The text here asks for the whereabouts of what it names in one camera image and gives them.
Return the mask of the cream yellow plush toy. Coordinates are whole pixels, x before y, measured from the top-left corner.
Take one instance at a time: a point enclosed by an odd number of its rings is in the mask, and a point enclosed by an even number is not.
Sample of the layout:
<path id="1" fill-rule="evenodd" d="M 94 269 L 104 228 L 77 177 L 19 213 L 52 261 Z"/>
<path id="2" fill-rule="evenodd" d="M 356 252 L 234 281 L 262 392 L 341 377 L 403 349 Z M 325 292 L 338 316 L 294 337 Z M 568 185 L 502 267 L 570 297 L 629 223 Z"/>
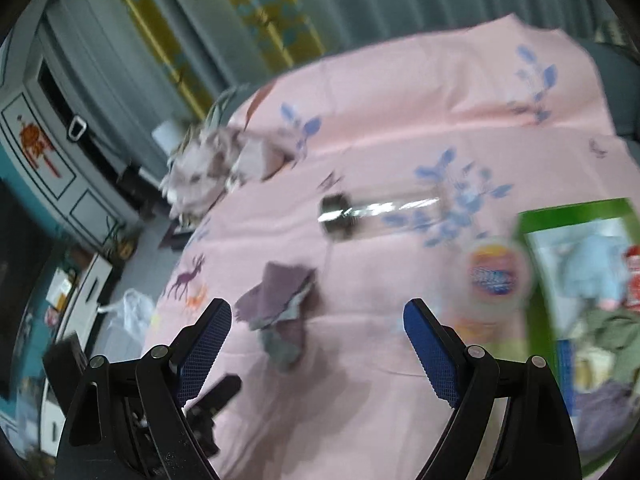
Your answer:
<path id="1" fill-rule="evenodd" d="M 578 392 L 600 388 L 612 375 L 615 356 L 598 347 L 586 347 L 576 351 L 573 359 L 573 386 Z"/>

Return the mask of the olive green soft cloth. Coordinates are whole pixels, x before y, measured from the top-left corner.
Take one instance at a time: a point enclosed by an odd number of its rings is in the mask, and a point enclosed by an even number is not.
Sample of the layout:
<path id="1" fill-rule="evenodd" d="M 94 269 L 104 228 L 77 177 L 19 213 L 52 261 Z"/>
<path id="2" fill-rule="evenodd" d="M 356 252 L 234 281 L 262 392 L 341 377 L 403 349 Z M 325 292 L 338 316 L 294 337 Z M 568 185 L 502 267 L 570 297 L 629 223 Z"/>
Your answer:
<path id="1" fill-rule="evenodd" d="M 615 356 L 606 382 L 633 386 L 639 379 L 639 315 L 626 309 L 603 311 L 589 308 L 572 328 L 574 350 L 598 347 Z"/>

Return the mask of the red white snack packet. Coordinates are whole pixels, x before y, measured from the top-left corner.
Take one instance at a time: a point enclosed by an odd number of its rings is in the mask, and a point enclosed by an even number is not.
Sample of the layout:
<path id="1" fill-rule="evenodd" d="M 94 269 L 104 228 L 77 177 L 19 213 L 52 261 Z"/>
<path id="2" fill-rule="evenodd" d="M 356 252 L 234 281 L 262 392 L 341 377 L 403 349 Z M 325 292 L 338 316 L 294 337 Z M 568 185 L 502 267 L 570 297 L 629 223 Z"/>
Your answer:
<path id="1" fill-rule="evenodd" d="M 625 254 L 628 271 L 626 283 L 625 307 L 638 313 L 640 311 L 640 247 L 630 246 Z"/>

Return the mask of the light blue plush toy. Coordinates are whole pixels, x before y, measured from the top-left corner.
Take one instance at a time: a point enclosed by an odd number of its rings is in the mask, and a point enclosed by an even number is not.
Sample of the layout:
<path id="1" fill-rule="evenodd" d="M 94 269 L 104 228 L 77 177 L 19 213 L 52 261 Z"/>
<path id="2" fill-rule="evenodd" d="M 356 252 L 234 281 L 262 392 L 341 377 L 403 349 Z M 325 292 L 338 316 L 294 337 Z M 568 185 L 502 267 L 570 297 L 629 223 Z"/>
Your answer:
<path id="1" fill-rule="evenodd" d="M 605 311 L 616 310 L 626 297 L 630 279 L 629 245 L 623 237 L 592 234 L 570 248 L 559 270 L 564 297 L 593 300 Z"/>

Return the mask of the purple grey towel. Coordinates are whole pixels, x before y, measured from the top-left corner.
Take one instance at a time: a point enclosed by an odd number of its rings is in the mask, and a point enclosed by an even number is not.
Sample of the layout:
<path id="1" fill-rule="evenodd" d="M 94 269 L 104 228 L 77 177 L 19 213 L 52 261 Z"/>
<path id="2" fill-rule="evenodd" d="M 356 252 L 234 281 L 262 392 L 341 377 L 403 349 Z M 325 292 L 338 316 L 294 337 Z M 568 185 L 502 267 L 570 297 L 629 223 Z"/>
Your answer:
<path id="1" fill-rule="evenodd" d="M 268 262 L 262 280 L 234 305 L 235 318 L 258 333 L 262 350 L 279 370 L 290 370 L 305 349 L 305 307 L 316 288 L 316 270 Z"/>

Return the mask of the blue white tissue packet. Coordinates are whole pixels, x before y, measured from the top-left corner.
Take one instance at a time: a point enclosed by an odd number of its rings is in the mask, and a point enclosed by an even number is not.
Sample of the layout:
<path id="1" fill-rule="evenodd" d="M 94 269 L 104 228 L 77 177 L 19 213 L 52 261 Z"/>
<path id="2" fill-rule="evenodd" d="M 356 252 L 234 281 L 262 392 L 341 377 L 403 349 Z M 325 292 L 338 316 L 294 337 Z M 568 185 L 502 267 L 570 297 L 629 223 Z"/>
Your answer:
<path id="1" fill-rule="evenodd" d="M 556 379 L 558 380 L 568 414 L 574 410 L 574 352 L 568 339 L 561 339 L 555 345 Z"/>

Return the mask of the white plastic bag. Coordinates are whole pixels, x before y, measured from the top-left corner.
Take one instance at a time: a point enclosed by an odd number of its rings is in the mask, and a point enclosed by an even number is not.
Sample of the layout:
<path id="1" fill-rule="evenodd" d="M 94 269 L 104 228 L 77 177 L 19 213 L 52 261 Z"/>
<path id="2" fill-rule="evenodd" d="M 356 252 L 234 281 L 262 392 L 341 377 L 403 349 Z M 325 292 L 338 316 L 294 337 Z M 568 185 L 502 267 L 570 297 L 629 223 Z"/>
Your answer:
<path id="1" fill-rule="evenodd" d="M 137 289 L 127 289 L 114 304 L 99 306 L 99 314 L 114 313 L 122 324 L 122 329 L 139 344 L 143 344 L 155 311 L 155 302 L 151 297 Z"/>

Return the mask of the pink wet wipes canister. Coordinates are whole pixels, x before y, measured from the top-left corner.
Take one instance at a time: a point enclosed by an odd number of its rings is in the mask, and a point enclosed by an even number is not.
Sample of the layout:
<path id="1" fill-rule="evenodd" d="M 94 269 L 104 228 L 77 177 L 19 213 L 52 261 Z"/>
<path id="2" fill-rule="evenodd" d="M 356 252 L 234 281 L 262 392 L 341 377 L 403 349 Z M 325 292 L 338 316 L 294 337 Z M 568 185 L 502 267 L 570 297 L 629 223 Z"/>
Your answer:
<path id="1" fill-rule="evenodd" d="M 457 256 L 450 280 L 454 327 L 469 342 L 499 338 L 518 322 L 532 281 L 521 244 L 496 236 L 474 240 Z"/>

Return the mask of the green white cardboard box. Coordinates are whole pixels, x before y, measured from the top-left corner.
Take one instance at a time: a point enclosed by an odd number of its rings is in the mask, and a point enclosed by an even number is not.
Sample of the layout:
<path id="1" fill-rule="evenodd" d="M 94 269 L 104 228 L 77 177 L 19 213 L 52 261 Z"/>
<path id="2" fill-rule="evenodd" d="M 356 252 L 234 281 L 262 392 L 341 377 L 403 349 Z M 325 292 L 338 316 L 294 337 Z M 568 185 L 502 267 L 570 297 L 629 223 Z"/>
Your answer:
<path id="1" fill-rule="evenodd" d="M 526 309 L 529 349 L 543 356 L 556 378 L 555 345 L 568 339 L 572 328 L 593 300 L 564 297 L 559 270 L 570 248 L 586 236 L 619 236 L 639 246 L 639 219 L 626 198 L 597 200 L 522 212 L 518 240 L 526 247 L 536 284 Z M 639 379 L 633 386 L 605 382 L 597 390 L 574 388 L 570 422 L 575 431 L 584 474 L 592 474 L 620 452 L 639 420 Z"/>

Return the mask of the pink patterned bed sheet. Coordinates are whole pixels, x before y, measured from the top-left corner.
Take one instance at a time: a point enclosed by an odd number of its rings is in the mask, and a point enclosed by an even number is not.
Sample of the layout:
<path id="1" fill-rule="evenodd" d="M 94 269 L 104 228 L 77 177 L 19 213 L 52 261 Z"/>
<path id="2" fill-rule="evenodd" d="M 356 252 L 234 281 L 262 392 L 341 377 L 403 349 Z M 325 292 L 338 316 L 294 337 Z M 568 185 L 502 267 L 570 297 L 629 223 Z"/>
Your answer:
<path id="1" fill-rule="evenodd" d="M 412 479 L 450 414 L 402 327 L 423 299 L 450 318 L 457 256 L 507 237 L 523 211 L 639 198 L 639 169 L 614 129 L 596 63 L 580 42 L 514 16 L 325 58 L 279 77 L 232 124 L 299 160 L 217 204 L 174 269 L 146 337 L 174 338 L 210 300 L 238 300 L 270 262 L 317 273 L 307 349 L 290 372 L 235 323 L 208 375 L 242 378 L 216 423 L 225 479 Z M 331 240 L 317 221 L 332 193 L 438 185 L 446 218 L 428 230 Z"/>

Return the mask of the crumpled pink floral cloth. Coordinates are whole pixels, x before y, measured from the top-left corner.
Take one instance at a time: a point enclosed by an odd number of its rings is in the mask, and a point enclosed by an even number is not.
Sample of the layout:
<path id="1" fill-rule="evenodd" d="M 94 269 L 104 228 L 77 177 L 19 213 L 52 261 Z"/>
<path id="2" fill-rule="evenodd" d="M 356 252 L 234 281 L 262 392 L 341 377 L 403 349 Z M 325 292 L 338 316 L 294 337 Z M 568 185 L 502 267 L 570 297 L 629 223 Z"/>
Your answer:
<path id="1" fill-rule="evenodd" d="M 169 218 L 198 222 L 224 196 L 271 178 L 293 158 L 268 136 L 233 127 L 192 128 L 169 156 L 160 180 Z"/>

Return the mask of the white paper roll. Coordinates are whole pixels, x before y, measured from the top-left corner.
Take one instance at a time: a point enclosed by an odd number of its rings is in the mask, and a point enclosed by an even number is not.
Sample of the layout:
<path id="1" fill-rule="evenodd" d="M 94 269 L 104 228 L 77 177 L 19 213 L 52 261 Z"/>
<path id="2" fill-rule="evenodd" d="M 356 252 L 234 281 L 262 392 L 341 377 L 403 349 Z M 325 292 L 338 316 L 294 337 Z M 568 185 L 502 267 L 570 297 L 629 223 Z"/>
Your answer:
<path id="1" fill-rule="evenodd" d="M 155 144 L 166 156 L 170 156 L 186 137 L 186 126 L 175 119 L 167 119 L 151 133 Z"/>

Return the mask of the grey cabinet with drawers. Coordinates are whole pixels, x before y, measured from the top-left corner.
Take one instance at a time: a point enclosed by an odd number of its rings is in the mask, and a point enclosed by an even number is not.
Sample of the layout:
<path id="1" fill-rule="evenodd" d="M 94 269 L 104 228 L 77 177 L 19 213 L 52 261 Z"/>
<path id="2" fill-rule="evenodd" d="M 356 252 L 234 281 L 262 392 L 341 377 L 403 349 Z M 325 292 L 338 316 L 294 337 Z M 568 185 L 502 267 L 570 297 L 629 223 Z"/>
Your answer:
<path id="1" fill-rule="evenodd" d="M 1 145 L 39 203 L 76 240 L 103 249 L 140 222 L 76 144 L 43 93 L 44 57 L 32 26 L 14 26 L 3 47 Z"/>

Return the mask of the grey sofa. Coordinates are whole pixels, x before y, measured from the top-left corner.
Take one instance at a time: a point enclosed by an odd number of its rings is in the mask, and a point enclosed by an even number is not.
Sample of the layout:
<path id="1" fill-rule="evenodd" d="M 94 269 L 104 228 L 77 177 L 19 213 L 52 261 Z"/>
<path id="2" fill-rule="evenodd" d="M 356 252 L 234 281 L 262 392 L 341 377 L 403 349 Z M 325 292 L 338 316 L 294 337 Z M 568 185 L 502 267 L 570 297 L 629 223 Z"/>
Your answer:
<path id="1" fill-rule="evenodd" d="M 596 63 L 616 134 L 639 163 L 639 49 L 598 44 L 594 37 L 582 47 Z"/>

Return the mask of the grey curtain yellow band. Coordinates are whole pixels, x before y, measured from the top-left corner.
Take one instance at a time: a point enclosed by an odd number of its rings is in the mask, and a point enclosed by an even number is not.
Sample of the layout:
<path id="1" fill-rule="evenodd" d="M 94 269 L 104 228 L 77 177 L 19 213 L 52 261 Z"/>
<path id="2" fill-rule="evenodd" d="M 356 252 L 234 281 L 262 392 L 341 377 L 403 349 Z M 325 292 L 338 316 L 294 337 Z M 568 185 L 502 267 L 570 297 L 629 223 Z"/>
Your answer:
<path id="1" fill-rule="evenodd" d="M 204 117 L 224 90 L 387 39 L 515 14 L 591 39 L 605 0 L 49 0 L 37 27 L 82 146 L 116 166 L 165 167 L 152 132 Z"/>

